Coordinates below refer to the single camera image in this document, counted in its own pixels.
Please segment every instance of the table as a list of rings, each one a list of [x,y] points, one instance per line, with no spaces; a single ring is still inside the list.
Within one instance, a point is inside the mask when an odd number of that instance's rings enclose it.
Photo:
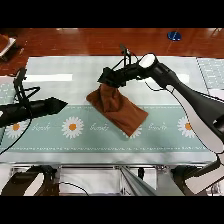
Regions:
[[[112,67],[120,59],[122,59],[122,57],[118,56],[53,56],[29,58],[27,64],[28,79],[24,82],[24,87],[41,87],[41,91],[34,95],[31,100],[46,99],[53,96],[68,102],[69,106],[81,105],[89,107],[89,103],[85,98],[91,91],[98,88],[99,83],[96,81],[102,73],[103,67]],[[208,93],[196,58],[158,57],[158,59],[174,70],[179,78],[189,87],[200,92]],[[147,82],[152,88],[157,88],[156,83],[152,83],[151,80]],[[132,80],[128,82],[126,87],[121,88],[120,91],[136,105],[149,107],[149,109],[151,107],[176,108],[179,106],[178,102],[169,92],[152,92],[143,82]],[[4,135],[1,145],[3,148],[7,146],[6,139]],[[30,152],[34,147],[29,146],[27,148],[28,152],[21,152],[17,149],[7,152],[1,156],[0,161],[67,164],[175,164],[210,162],[216,159],[214,154],[206,149],[198,152],[193,152],[191,150],[168,150],[160,151],[159,153],[60,153],[53,151],[42,153],[40,151]]]

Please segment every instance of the blue object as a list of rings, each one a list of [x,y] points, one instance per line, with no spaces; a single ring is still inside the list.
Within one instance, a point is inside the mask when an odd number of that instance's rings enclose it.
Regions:
[[[170,40],[173,40],[173,41],[181,40],[181,34],[179,32],[176,32],[176,31],[169,32],[167,34],[167,36]]]

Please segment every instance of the green table mat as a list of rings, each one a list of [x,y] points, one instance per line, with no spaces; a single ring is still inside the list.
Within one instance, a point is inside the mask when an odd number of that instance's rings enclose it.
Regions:
[[[59,114],[34,119],[11,152],[158,153],[207,152],[180,106],[139,106],[149,116],[129,138],[92,106],[67,106]],[[28,120],[8,126],[1,150],[22,133]]]

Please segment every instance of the daisy print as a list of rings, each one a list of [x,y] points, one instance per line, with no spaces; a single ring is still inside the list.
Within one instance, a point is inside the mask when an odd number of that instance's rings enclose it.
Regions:
[[[125,132],[123,132],[123,135],[125,135],[126,138],[133,139],[133,138],[136,138],[139,135],[141,135],[141,133],[142,133],[141,131],[142,131],[142,125],[140,125],[130,137],[128,137],[128,135],[126,135]]]
[[[6,135],[8,138],[18,138],[26,129],[27,122],[21,121],[16,124],[7,126],[5,129]]]
[[[65,135],[66,138],[70,139],[76,138],[77,136],[82,134],[83,126],[83,121],[78,117],[69,117],[65,122],[63,122],[63,135]]]
[[[185,137],[189,137],[189,138],[195,137],[195,133],[193,132],[191,125],[186,116],[179,119],[177,127],[178,127],[178,130],[181,131],[182,135],[184,135]]]

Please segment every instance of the wooden floor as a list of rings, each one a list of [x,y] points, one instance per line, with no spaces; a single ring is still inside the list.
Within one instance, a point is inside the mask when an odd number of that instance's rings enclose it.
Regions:
[[[170,41],[169,31],[179,31],[182,40]],[[137,55],[224,58],[221,28],[1,28],[0,33],[16,36],[21,47],[0,62],[0,75],[15,73],[30,56],[120,55],[120,43]]]

